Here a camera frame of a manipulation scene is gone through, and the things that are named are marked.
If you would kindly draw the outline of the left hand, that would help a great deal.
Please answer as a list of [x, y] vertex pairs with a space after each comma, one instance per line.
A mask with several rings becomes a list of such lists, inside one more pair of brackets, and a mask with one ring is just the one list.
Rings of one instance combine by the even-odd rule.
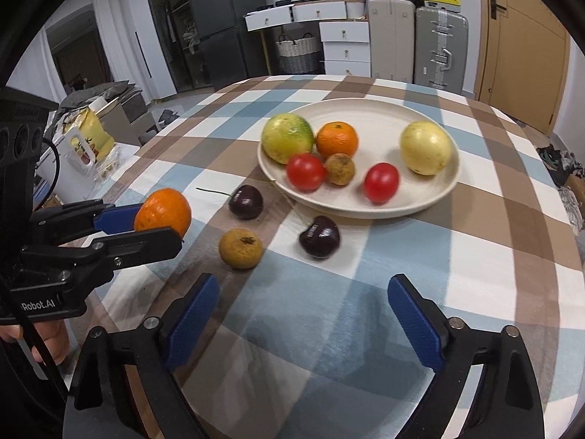
[[[69, 338], [64, 320], [53, 320], [35, 324], [36, 330], [43, 339], [46, 349], [53, 357], [53, 362], [60, 365], [69, 352]], [[23, 337], [23, 328], [19, 325], [0, 327], [1, 338], [13, 342]]]

